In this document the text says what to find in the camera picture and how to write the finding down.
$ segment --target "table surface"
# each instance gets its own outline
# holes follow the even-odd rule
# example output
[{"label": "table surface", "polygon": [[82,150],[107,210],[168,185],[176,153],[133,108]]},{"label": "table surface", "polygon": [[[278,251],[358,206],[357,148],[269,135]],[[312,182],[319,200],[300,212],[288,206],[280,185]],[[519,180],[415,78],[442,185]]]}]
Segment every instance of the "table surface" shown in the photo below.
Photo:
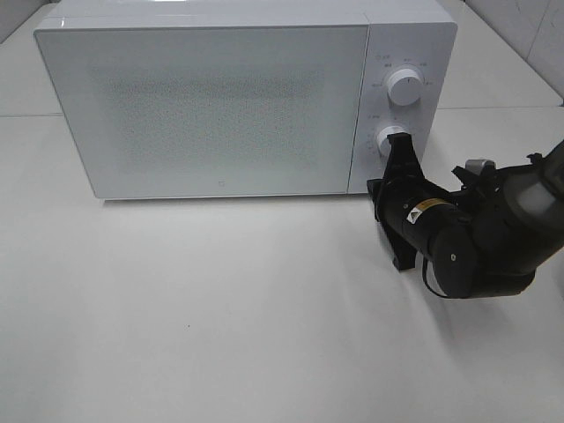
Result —
[{"label": "table surface", "polygon": [[[451,3],[471,18],[422,166],[454,189],[471,157],[548,152],[564,108],[525,63],[457,91],[474,35],[517,62]],[[0,421],[562,421],[562,252],[519,296],[444,301],[365,197],[103,203],[32,28],[0,46]]]}]

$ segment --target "yellow label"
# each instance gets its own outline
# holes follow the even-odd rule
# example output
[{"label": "yellow label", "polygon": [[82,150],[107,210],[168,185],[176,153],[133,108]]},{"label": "yellow label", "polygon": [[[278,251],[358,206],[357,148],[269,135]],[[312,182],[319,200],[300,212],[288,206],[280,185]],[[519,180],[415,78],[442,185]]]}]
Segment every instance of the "yellow label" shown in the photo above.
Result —
[{"label": "yellow label", "polygon": [[449,203],[448,201],[444,201],[440,198],[428,198],[427,200],[424,200],[419,204],[417,204],[415,207],[412,208],[412,210],[409,213],[407,213],[407,221],[414,225],[415,222],[417,222],[417,219],[419,219],[419,217],[423,214],[425,210],[430,209],[434,205],[448,204],[448,203]]}]

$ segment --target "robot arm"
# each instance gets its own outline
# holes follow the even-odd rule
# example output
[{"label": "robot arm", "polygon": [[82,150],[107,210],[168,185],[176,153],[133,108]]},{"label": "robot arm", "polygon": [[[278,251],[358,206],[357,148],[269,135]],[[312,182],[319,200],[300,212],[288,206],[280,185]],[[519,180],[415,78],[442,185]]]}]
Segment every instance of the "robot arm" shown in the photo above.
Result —
[{"label": "robot arm", "polygon": [[448,192],[425,178],[409,134],[390,135],[382,179],[367,182],[398,270],[419,251],[448,298],[515,295],[564,246],[564,141],[530,165],[468,160]]}]

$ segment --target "white knob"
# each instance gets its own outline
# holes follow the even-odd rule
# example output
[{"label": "white knob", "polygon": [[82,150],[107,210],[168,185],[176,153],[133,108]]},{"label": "white knob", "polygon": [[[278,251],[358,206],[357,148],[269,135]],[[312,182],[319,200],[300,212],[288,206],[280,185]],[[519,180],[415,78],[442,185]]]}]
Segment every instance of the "white knob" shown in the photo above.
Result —
[{"label": "white knob", "polygon": [[398,106],[409,106],[421,97],[423,76],[415,68],[395,70],[386,82],[388,95]]},{"label": "white knob", "polygon": [[382,156],[390,156],[391,144],[388,141],[388,135],[399,134],[400,132],[407,132],[407,129],[403,126],[388,126],[378,133],[376,143],[378,143],[378,149]]}]

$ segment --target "microwave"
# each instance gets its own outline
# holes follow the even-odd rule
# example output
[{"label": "microwave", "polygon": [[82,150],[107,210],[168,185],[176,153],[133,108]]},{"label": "microwave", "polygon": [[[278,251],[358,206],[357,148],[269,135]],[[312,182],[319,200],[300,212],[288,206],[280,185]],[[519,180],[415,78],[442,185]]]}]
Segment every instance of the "microwave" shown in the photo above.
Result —
[{"label": "microwave", "polygon": [[34,32],[96,197],[359,194],[423,154],[456,36],[434,0],[63,0]]}]

